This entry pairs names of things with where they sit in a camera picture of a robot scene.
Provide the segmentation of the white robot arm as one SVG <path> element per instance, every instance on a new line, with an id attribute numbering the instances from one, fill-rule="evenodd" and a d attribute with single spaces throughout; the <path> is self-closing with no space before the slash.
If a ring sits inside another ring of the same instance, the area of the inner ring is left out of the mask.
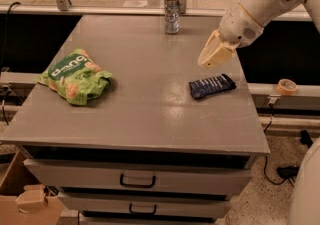
<path id="1" fill-rule="evenodd" d="M 251 45 L 276 17 L 303 5 L 320 31 L 320 0 L 240 0 L 223 15 L 198 58 L 198 64 L 211 68 L 232 58 L 237 48 Z"/>

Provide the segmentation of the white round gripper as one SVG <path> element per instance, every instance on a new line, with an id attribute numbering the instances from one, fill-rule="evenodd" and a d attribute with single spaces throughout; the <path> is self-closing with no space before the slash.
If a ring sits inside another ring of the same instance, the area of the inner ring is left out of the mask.
<path id="1" fill-rule="evenodd" d="M 198 57 L 198 64 L 212 68 L 228 61 L 237 47 L 251 45 L 263 30 L 241 4 L 235 5 L 223 16 L 219 30 L 214 30 L 208 38 Z"/>

